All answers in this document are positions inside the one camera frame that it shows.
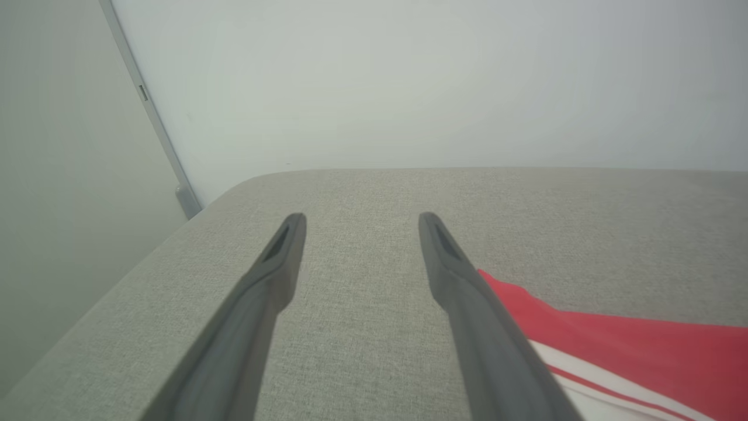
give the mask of cloth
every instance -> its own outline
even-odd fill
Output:
[[[748,329],[559,311],[480,273],[586,418],[748,420]]]

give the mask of gray fabric surface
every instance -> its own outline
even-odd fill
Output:
[[[10,392],[9,420],[136,420],[283,218],[308,217],[258,420],[466,420],[417,216],[559,309],[748,325],[748,173],[332,170],[244,182],[119,282]]]

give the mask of gray wall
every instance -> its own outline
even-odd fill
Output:
[[[194,191],[297,169],[748,171],[746,0],[114,0]]]
[[[96,0],[0,2],[0,396],[186,218]]]

